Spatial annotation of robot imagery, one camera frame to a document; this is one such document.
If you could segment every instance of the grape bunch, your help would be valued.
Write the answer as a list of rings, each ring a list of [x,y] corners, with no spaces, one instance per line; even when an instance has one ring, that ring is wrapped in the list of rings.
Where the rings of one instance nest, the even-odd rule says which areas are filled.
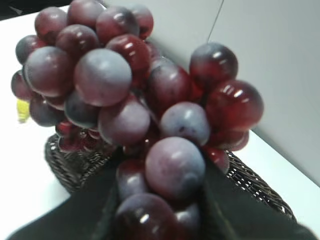
[[[237,80],[235,54],[205,43],[186,71],[148,39],[154,19],[140,4],[74,0],[67,12],[42,10],[34,26],[16,45],[12,92],[37,124],[55,126],[60,151],[122,147],[117,239],[199,239],[205,159],[226,174],[225,151],[247,144],[264,111]]]

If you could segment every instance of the grape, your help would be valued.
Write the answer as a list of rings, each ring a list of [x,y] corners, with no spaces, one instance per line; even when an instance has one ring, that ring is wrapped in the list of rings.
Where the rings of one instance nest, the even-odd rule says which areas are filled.
[[[210,146],[204,146],[203,150],[206,152],[209,159],[223,172],[223,174],[228,173],[230,162],[225,151]]]
[[[177,240],[178,224],[160,197],[139,193],[127,198],[115,214],[117,240]]]
[[[133,84],[139,86],[141,80],[146,78],[150,67],[147,45],[132,34],[124,34],[109,41],[106,48],[124,57],[131,67]]]
[[[251,84],[230,80],[210,93],[205,110],[212,128],[247,131],[261,119],[264,102]]]
[[[142,4],[134,4],[128,8],[139,24],[139,37],[146,39],[154,28],[154,17],[150,10]]]
[[[209,42],[192,53],[189,70],[200,89],[210,92],[219,83],[236,78],[238,60],[226,46]]]
[[[97,126],[100,108],[86,104],[77,91],[73,91],[64,103],[65,116],[74,125],[89,129]]]
[[[59,32],[67,26],[67,14],[55,6],[45,8],[36,16],[34,26],[40,39],[55,45]]]
[[[239,151],[243,149],[248,144],[248,142],[249,142],[249,131],[246,131],[241,141],[237,145],[233,146],[231,148],[231,151]]]
[[[47,44],[36,35],[28,35],[22,38],[15,47],[15,55],[19,63],[25,64],[29,55],[36,49]]]
[[[97,107],[112,106],[128,94],[132,82],[129,64],[118,53],[95,49],[75,67],[75,88],[82,99]]]
[[[153,145],[147,154],[145,175],[149,186],[162,197],[184,200],[201,186],[205,162],[190,141],[167,137]]]
[[[148,111],[131,98],[116,106],[102,108],[98,117],[98,129],[102,139],[122,146],[141,141],[149,125]]]
[[[131,11],[122,6],[111,6],[96,20],[96,33],[103,44],[123,34],[139,36],[139,25]]]
[[[179,102],[163,114],[160,129],[164,137],[182,137],[203,146],[210,136],[205,110],[192,102]]]
[[[40,96],[34,96],[29,106],[31,118],[42,127],[52,127],[65,119],[63,111],[59,111]]]
[[[28,57],[24,73],[32,90],[47,96],[63,96],[73,88],[74,64],[71,58],[54,46],[44,46]]]
[[[211,133],[208,145],[217,149],[231,150],[241,144],[244,137],[243,131],[221,130]]]
[[[67,98],[67,95],[55,97],[44,96],[43,98],[51,107],[61,111],[65,110],[65,100]]]
[[[33,96],[33,92],[24,80],[21,70],[15,72],[12,76],[11,90],[16,98],[24,101],[29,102]]]
[[[61,152],[64,153],[73,153],[80,151],[82,148],[81,140],[77,137],[60,137],[58,146]]]
[[[163,54],[162,54],[161,50],[156,45],[154,45],[152,42],[147,41],[147,40],[145,40],[144,42],[145,42],[146,46],[148,47],[151,59],[162,57]]]
[[[74,24],[64,28],[56,38],[55,46],[66,51],[75,60],[100,46],[96,33],[89,27]]]
[[[172,105],[190,98],[191,81],[180,66],[160,64],[153,69],[146,82],[145,98],[148,105],[161,116]]]
[[[200,210],[198,204],[192,203],[175,211],[183,240],[198,240],[200,233]]]
[[[95,0],[73,0],[67,13],[68,24],[81,24],[92,29],[104,8]]]
[[[116,172],[116,180],[121,201],[134,194],[149,192],[144,161],[128,159],[121,163]]]

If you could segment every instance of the purple grape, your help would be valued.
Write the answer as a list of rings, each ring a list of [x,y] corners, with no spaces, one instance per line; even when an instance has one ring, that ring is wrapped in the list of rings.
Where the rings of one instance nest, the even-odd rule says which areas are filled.
[[[183,240],[198,240],[200,233],[201,216],[197,203],[184,206],[175,211]]]
[[[149,186],[170,200],[185,200],[201,186],[205,162],[198,148],[181,137],[158,141],[146,156]]]
[[[73,69],[73,61],[66,52],[44,46],[30,54],[23,70],[33,91],[47,97],[59,97],[73,88]]]
[[[96,20],[96,33],[103,44],[123,34],[139,36],[139,25],[131,11],[122,6],[111,6]]]
[[[28,35],[22,38],[15,47],[15,55],[19,63],[25,64],[29,55],[36,49],[47,44],[36,35]]]
[[[114,218],[117,240],[177,240],[173,210],[160,197],[139,193],[127,198]]]
[[[17,71],[12,76],[11,90],[16,98],[24,101],[29,102],[33,96],[33,92],[31,91],[30,87],[24,80],[21,70]]]
[[[112,106],[129,93],[131,69],[118,53],[95,49],[84,55],[75,67],[74,83],[82,99],[97,107]]]
[[[145,162],[129,159],[121,163],[116,172],[116,180],[121,201],[134,194],[147,193]]]
[[[63,111],[59,111],[50,105],[41,97],[34,96],[29,106],[31,118],[42,127],[52,127],[65,119]]]
[[[56,38],[55,46],[78,60],[100,46],[96,33],[89,27],[74,24],[64,28]]]
[[[77,91],[73,91],[64,102],[65,116],[74,125],[84,129],[97,126],[99,110],[99,107],[85,103]]]
[[[81,24],[92,29],[96,28],[96,22],[104,8],[95,0],[73,0],[69,6],[68,24]]]
[[[128,8],[139,24],[139,37],[144,40],[150,36],[154,28],[154,17],[150,10],[142,4],[134,4]]]
[[[164,137],[182,137],[203,146],[210,136],[205,110],[192,102],[179,102],[162,116],[160,129]]]
[[[55,6],[40,11],[34,22],[36,34],[50,45],[55,45],[58,34],[66,26],[67,14]]]
[[[130,146],[143,140],[150,125],[148,111],[136,99],[104,107],[98,117],[99,133],[106,142]]]

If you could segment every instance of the wicker basket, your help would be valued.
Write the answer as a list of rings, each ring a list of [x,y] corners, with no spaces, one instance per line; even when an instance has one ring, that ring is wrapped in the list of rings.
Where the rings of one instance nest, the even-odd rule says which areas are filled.
[[[58,147],[58,136],[51,136],[45,144],[45,159],[51,170],[69,193],[76,192],[88,179],[111,160],[115,149],[109,145],[98,148],[92,153],[63,153]],[[258,174],[246,166],[232,152],[227,152],[230,169],[226,175],[237,186],[251,193],[252,197],[287,215],[296,222],[288,204]]]

